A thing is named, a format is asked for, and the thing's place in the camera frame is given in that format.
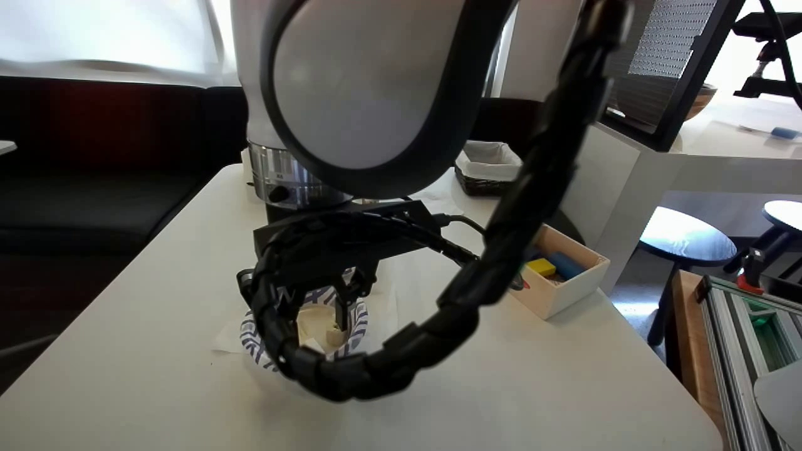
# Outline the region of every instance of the small box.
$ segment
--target small box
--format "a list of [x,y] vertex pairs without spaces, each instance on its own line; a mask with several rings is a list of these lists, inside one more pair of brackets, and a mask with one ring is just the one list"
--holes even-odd
[[549,282],[538,270],[521,269],[524,289],[514,291],[514,297],[527,303],[538,316],[553,318],[560,311],[569,308],[571,303],[588,298],[601,283],[610,259],[601,253],[571,242],[569,235],[560,234],[553,227],[543,227],[534,239],[538,249],[545,253],[564,253],[585,270],[569,282]]

